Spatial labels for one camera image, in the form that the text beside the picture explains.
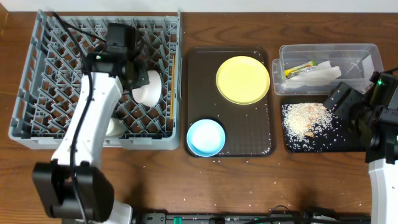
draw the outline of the dish rack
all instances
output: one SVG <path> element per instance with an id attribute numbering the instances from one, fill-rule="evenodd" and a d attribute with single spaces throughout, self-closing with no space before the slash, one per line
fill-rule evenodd
<path id="1" fill-rule="evenodd" d="M 109 22 L 129 24 L 139 29 L 149 43 L 149 70 L 157 70 L 164 81 L 162 97 L 151 108 L 123 94 L 113 117 L 120 119 L 127 131 L 121 138 L 106 138 L 104 146 L 125 149 L 177 148 L 180 144 L 182 99 L 183 27 L 180 12 L 178 16 L 165 17 L 64 16 L 62 19 L 103 39 Z M 84 54 L 93 51 L 99 44 L 98 39 L 74 30 L 71 32 Z M 58 21 L 39 11 L 11 118 L 11 139 L 31 149 L 58 148 L 80 95 L 80 57 L 78 49 L 73 47 Z M 175 70 L 173 85 L 172 70 Z"/>

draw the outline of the black tray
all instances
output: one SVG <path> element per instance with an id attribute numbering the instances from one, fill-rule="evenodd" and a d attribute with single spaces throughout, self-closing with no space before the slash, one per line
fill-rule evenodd
<path id="1" fill-rule="evenodd" d="M 185 61 L 184 149 L 195 155 L 187 145 L 187 132 L 194 122 L 212 119 L 224 127 L 226 142 L 214 157 L 269 156 L 274 150 L 271 116 L 271 75 L 267 95 L 251 105 L 237 105 L 224 98 L 216 86 L 220 65 L 235 56 L 248 56 L 262 62 L 268 69 L 267 54 L 260 47 L 196 47 L 190 49 Z"/>
<path id="2" fill-rule="evenodd" d="M 297 103 L 323 103 L 328 96 L 287 96 L 281 101 L 281 108 L 284 105 Z M 292 152 L 364 152 L 365 148 L 361 145 L 359 137 L 351 133 L 346 124 L 340 118 L 333 118 L 332 128 L 325 130 L 322 134 L 316 134 L 314 138 L 308 137 L 312 149 L 304 147 L 304 142 L 293 142 L 286 134 L 284 125 L 285 116 L 282 113 L 282 127 L 284 130 L 284 141 L 286 150 Z"/>

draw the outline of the clear plastic container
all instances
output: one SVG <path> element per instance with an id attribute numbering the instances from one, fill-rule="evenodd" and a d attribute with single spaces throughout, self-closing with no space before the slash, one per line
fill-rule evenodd
<path id="1" fill-rule="evenodd" d="M 383 71 L 379 49 L 374 44 L 302 44 L 284 45 L 279 50 L 280 59 L 272 61 L 272 77 L 277 95 L 327 95 L 345 82 L 365 93 L 372 83 L 373 71 Z M 330 61 L 339 66 L 341 76 L 331 82 L 314 80 L 289 80 L 285 69 L 315 61 L 316 64 Z"/>

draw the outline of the wooden tabletop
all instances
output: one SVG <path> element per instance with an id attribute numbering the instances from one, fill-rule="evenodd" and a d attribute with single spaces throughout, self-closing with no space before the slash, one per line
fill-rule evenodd
<path id="1" fill-rule="evenodd" d="M 10 13 L 0 37 L 0 223 L 60 223 L 45 216 L 31 179 L 34 164 L 49 161 L 53 151 L 30 150 L 7 134 L 34 19 L 33 12 Z M 285 44 L 374 43 L 384 68 L 398 66 L 398 14 L 185 13 L 183 25 L 184 51 L 196 46 L 259 45 L 271 65 Z M 280 98 L 273 89 L 271 93 L 277 140 L 273 155 L 214 162 L 190 157 L 182 145 L 174 151 L 105 149 L 102 169 L 116 198 L 139 211 L 267 213 L 276 205 L 292 210 L 318 205 L 337 212 L 370 213 L 364 153 L 288 153 Z"/>

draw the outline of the light blue bowl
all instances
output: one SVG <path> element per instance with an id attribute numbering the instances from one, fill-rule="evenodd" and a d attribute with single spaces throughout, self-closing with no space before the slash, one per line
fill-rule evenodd
<path id="1" fill-rule="evenodd" d="M 199 120 L 189 128 L 187 144 L 189 149 L 198 156 L 214 156 L 225 144 L 224 129 L 216 121 Z"/>

